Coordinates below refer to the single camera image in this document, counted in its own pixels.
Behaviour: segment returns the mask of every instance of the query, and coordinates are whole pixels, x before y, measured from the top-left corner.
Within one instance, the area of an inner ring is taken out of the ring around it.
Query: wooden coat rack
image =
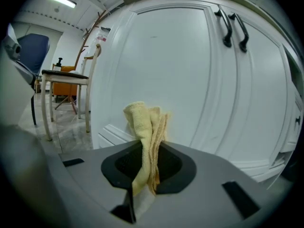
[[[91,27],[89,30],[86,29],[85,39],[84,39],[84,42],[82,43],[82,47],[81,47],[80,50],[79,50],[79,53],[78,53],[78,56],[77,56],[77,59],[76,59],[75,65],[74,65],[74,70],[76,70],[76,67],[77,67],[77,64],[78,64],[78,61],[79,61],[79,58],[80,58],[81,53],[83,53],[83,52],[85,51],[85,48],[88,47],[88,46],[86,46],[86,41],[87,41],[87,39],[89,38],[91,32],[93,31],[93,29],[94,29],[95,27],[98,28],[97,25],[106,17],[106,16],[104,16],[105,12],[107,12],[107,10],[104,10],[101,14],[98,12],[98,18],[95,20],[95,22],[94,22],[94,24],[92,25],[92,27]],[[72,85],[70,85],[70,92],[69,92],[69,95],[68,95],[62,102],[60,102],[59,105],[57,105],[57,106],[55,107],[55,110],[56,110],[58,107],[60,107],[60,106],[61,106],[65,101],[67,101],[67,100],[70,100],[71,105],[72,105],[72,107],[73,107],[73,110],[74,110],[75,114],[77,114],[77,110],[76,110],[76,107],[75,107],[76,104],[75,104],[75,101],[74,101],[73,98],[72,98]]]

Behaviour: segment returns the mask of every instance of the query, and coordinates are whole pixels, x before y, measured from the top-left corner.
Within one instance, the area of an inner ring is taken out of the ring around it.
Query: white wooden chair
[[[91,57],[85,57],[84,58],[84,63],[82,66],[81,74],[73,74],[73,73],[68,73],[68,72],[61,72],[61,71],[54,71],[54,70],[42,70],[42,88],[41,88],[41,107],[42,107],[42,118],[43,118],[43,124],[46,129],[47,133],[47,140],[51,141],[51,135],[50,131],[48,128],[48,120],[47,120],[47,112],[46,112],[46,83],[47,81],[50,82],[50,87],[49,87],[49,110],[50,110],[50,115],[51,115],[51,121],[54,121],[53,118],[53,108],[52,108],[52,89],[53,89],[53,83],[66,83],[66,84],[71,84],[71,85],[79,85],[78,89],[78,118],[81,118],[80,115],[80,94],[81,94],[81,86],[87,86],[86,87],[86,96],[85,96],[85,128],[86,132],[90,132],[90,125],[89,125],[89,104],[90,104],[90,92],[91,92],[91,84],[92,84],[92,76],[94,72],[94,68],[96,65],[96,60],[97,57],[101,53],[101,47],[100,44],[96,45],[96,51],[94,53],[94,56]],[[90,74],[89,77],[84,76],[83,73],[85,71],[85,66],[87,60],[92,59],[92,65],[90,68]]]

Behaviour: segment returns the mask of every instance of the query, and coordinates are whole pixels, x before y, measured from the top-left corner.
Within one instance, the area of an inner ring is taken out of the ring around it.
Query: door handle
[[[247,29],[242,21],[242,19],[239,17],[238,14],[233,13],[232,15],[228,15],[228,17],[232,20],[234,20],[235,18],[237,18],[239,25],[242,28],[242,31],[244,33],[245,38],[239,43],[239,48],[243,51],[243,52],[247,52],[247,48],[246,48],[246,43],[249,41],[249,35],[247,32]]]
[[[298,123],[300,126],[300,121],[301,121],[301,116],[299,116],[298,118],[295,119],[295,123]]]
[[[232,36],[232,27],[231,27],[230,21],[228,20],[226,13],[222,9],[219,9],[214,14],[216,16],[223,17],[223,20],[224,20],[226,28],[227,28],[227,34],[223,37],[223,42],[226,47],[230,48],[231,47],[231,36]]]

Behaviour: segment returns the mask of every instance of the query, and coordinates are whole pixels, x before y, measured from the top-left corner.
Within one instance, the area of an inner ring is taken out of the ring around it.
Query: chair seat
[[[73,78],[83,78],[88,79],[87,76],[81,75],[81,74],[73,74],[69,72],[61,72],[61,71],[55,71],[55,70],[42,70],[42,74],[49,74],[49,75],[59,75],[59,76],[68,76]]]

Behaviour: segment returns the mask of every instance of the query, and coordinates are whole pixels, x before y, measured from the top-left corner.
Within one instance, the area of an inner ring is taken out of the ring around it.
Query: ceiling
[[[28,15],[33,20],[52,19],[56,23],[62,23],[77,29],[86,31],[90,29],[98,12],[111,11],[123,3],[123,0],[72,0],[76,3],[75,8],[52,0],[28,0],[21,8],[17,18]]]

